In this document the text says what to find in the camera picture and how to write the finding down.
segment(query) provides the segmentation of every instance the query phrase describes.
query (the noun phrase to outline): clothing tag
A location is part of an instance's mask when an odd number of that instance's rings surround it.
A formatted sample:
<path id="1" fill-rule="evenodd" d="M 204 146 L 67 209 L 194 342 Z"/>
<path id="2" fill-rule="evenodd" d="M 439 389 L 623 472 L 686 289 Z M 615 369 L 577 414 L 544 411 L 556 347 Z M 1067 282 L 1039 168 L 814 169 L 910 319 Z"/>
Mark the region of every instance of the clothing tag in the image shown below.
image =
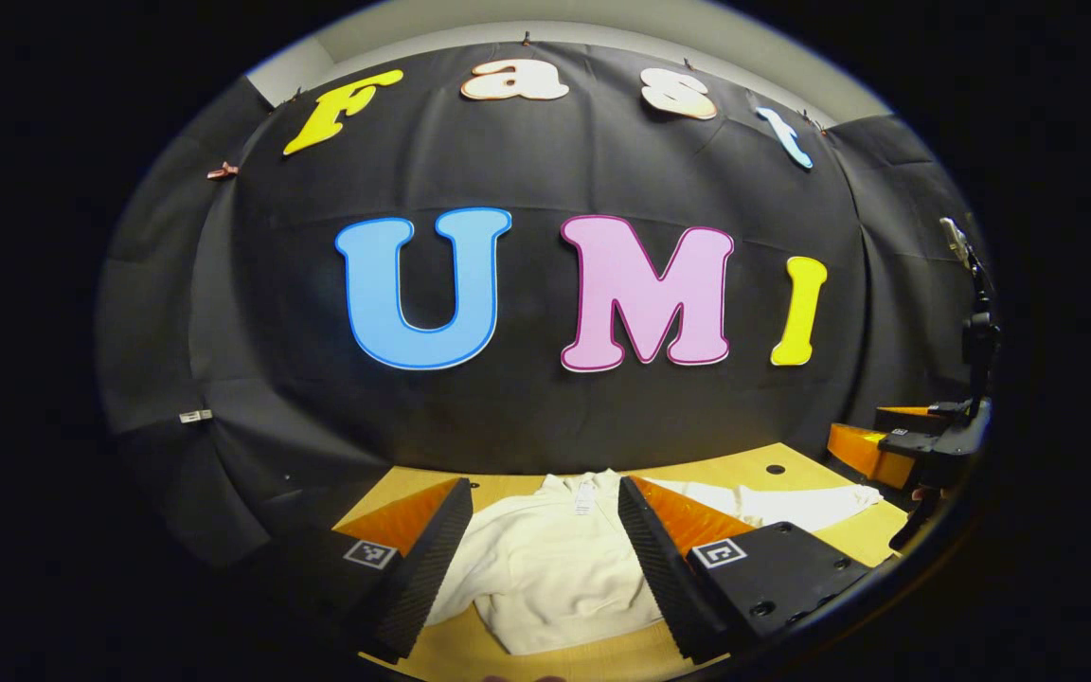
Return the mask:
<path id="1" fill-rule="evenodd" d="M 585 480 L 584 483 L 579 483 L 579 491 L 575 493 L 575 515 L 592 513 L 596 505 L 597 487 L 590 480 Z"/>

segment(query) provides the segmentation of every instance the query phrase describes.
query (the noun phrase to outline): white wall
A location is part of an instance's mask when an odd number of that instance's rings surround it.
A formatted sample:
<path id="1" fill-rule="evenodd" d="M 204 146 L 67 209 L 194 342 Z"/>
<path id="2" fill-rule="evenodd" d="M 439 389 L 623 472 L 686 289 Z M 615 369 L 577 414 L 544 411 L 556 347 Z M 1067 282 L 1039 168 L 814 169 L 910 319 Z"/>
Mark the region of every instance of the white wall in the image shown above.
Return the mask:
<path id="1" fill-rule="evenodd" d="M 364 52 L 356 57 L 347 58 L 345 61 L 331 67 L 321 75 L 320 83 L 333 81 L 334 79 L 358 72 L 382 61 L 397 60 L 398 57 L 417 55 L 442 50 L 446 47 L 461 47 L 463 45 L 473 45 L 481 43 L 519 43 L 524 39 L 525 32 L 528 31 L 529 39 L 533 41 L 554 43 L 579 43 L 584 45 L 601 45 L 602 47 L 619 47 L 622 50 L 642 52 L 654 57 L 661 57 L 663 60 L 675 61 L 681 70 L 684 70 L 685 57 L 688 63 L 693 64 L 697 72 L 714 74 L 727 79 L 732 83 L 739 83 L 758 92 L 758 94 L 771 97 L 779 103 L 787 105 L 794 111 L 806 109 L 808 116 L 822 122 L 824 125 L 834 125 L 836 120 L 831 113 L 824 111 L 813 103 L 793 94 L 789 89 L 766 81 L 748 70 L 745 70 L 719 58 L 711 57 L 705 52 L 693 50 L 692 47 L 676 45 L 667 39 L 652 38 L 649 35 L 632 33 L 628 31 L 615 29 L 603 25 L 580 25 L 572 22 L 499 22 L 485 23 L 485 25 L 467 25 L 452 27 L 452 29 L 439 31 L 428 35 L 416 36 L 411 39 L 401 39 L 399 43 L 379 47 L 376 50 Z"/>
<path id="2" fill-rule="evenodd" d="M 248 76 L 269 103 L 280 104 L 298 86 L 439 48 L 519 41 L 526 31 L 535 41 L 618 47 L 681 68 L 687 57 L 698 72 L 806 109 L 824 125 L 890 112 L 835 64 L 706 0 L 386 0 L 302 39 Z"/>
<path id="3" fill-rule="evenodd" d="M 260 95 L 276 107 L 298 94 L 298 87 L 310 89 L 323 83 L 322 74 L 327 73 L 333 65 L 331 55 L 311 35 L 251 69 L 247 77 L 260 91 Z"/>

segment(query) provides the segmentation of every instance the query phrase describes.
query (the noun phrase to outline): yellow letter f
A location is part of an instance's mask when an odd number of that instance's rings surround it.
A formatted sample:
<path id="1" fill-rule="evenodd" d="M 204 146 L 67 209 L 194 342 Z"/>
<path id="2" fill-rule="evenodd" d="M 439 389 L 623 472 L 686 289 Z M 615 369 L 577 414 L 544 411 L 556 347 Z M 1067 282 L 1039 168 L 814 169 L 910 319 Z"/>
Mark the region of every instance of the yellow letter f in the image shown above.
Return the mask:
<path id="1" fill-rule="evenodd" d="M 314 112 L 305 121 L 305 128 L 289 144 L 286 144 L 285 155 L 300 152 L 311 144 L 333 139 L 336 133 L 343 130 L 343 123 L 336 120 L 339 117 L 339 111 L 347 113 L 349 117 L 355 116 L 357 111 L 371 103 L 373 94 L 376 92 L 375 86 L 393 85 L 399 81 L 403 81 L 403 72 L 401 70 L 394 69 L 389 70 L 389 72 L 376 74 L 375 76 L 363 79 L 363 81 L 348 83 L 348 85 L 343 87 L 325 92 L 324 95 L 317 98 L 317 107 L 314 108 Z"/>

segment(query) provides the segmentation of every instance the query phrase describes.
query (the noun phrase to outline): orange block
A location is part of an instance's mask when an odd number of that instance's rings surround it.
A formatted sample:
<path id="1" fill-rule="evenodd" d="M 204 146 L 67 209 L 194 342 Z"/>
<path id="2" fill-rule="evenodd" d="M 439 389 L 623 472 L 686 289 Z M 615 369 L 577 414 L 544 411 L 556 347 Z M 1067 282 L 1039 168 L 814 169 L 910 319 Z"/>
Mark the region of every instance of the orange block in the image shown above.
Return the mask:
<path id="1" fill-rule="evenodd" d="M 688 550 L 697 545 L 755 530 L 755 527 L 748 526 L 733 515 L 707 507 L 696 500 L 681 495 L 680 492 L 668 491 L 661 484 L 651 483 L 637 476 L 628 478 L 637 484 L 650 508 L 655 510 L 655 515 L 663 523 L 663 530 L 668 531 L 671 542 L 680 549 L 681 557 L 687 558 Z"/>
<path id="2" fill-rule="evenodd" d="M 928 407 L 878 407 L 879 410 L 887 410 L 888 412 L 897 414 L 913 414 L 913 415 L 927 415 Z"/>
<path id="3" fill-rule="evenodd" d="M 432 488 L 424 488 L 411 496 L 393 501 L 360 518 L 336 526 L 333 530 L 351 535 L 352 538 L 385 545 L 388 548 L 397 548 L 403 557 L 407 557 L 458 480 L 460 477 L 433 484 Z"/>
<path id="4" fill-rule="evenodd" d="M 884 407 L 884 409 L 918 409 L 918 407 Z M 908 476 L 912 474 L 915 460 L 896 453 L 884 453 L 878 448 L 883 438 L 887 438 L 887 433 L 832 423 L 828 432 L 828 452 L 836 455 L 837 460 L 865 474 L 867 479 L 879 480 L 890 484 L 891 488 L 903 488 Z"/>

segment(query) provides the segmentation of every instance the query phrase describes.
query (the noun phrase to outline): letter u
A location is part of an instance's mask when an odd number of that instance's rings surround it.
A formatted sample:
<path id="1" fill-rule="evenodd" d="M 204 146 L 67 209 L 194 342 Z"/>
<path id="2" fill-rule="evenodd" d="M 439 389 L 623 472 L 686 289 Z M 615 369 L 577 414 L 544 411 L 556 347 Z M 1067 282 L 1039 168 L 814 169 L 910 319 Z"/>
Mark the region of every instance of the letter u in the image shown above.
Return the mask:
<path id="1" fill-rule="evenodd" d="M 454 244 L 454 319 L 419 328 L 403 316 L 398 254 L 411 240 L 407 219 L 370 219 L 339 230 L 334 247 L 347 261 L 348 322 L 364 354 L 399 369 L 445 369 L 479 355 L 494 334 L 499 291 L 494 241 L 512 228 L 511 213 L 458 208 L 436 219 Z"/>

